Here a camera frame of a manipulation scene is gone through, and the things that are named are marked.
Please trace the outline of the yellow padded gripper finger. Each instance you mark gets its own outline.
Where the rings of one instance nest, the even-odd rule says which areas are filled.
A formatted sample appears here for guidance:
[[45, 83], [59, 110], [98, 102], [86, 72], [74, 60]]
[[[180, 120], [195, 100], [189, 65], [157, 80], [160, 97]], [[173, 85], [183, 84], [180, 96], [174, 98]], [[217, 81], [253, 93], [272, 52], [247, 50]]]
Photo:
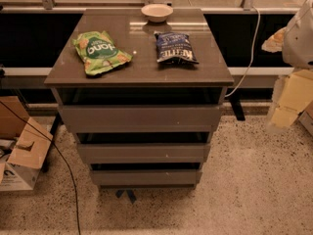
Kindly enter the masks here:
[[274, 86], [267, 115], [267, 130], [286, 131], [313, 101], [313, 71], [298, 70], [280, 77]]

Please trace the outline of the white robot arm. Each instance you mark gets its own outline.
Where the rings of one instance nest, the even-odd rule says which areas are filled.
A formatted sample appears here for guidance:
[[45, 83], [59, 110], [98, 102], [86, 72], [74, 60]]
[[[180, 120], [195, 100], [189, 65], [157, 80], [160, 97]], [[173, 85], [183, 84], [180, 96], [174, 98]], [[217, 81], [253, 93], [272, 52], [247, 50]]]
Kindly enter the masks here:
[[306, 0], [288, 24], [270, 36], [262, 50], [281, 52], [283, 61], [293, 67], [274, 85], [267, 129], [283, 132], [313, 101], [313, 0]]

